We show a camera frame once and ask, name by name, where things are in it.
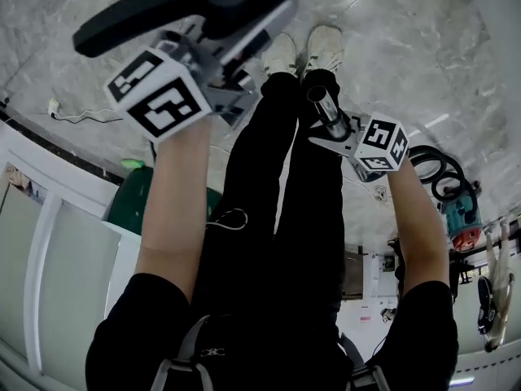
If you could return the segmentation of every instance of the shoe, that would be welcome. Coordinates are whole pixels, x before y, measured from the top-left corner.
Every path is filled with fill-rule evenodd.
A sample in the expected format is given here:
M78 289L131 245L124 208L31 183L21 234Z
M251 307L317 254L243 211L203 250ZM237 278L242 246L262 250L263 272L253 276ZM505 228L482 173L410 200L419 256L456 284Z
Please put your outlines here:
M264 70L268 77L276 72L288 72L296 77L296 48L295 43L285 33L275 39L269 49L262 54Z
M302 79L314 69L326 69L336 75L342 63L342 32L331 26L318 26L308 40L308 63Z

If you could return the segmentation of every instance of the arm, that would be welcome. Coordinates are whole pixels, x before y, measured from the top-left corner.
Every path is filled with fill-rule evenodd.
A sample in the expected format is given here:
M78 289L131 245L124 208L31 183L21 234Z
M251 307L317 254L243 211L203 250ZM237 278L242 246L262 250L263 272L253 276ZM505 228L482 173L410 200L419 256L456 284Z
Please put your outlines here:
M136 274L167 279L188 301L203 248L209 139L203 119L160 144L136 266Z
M409 158L388 179L405 260L404 295L426 281L441 281L449 286L443 223Z

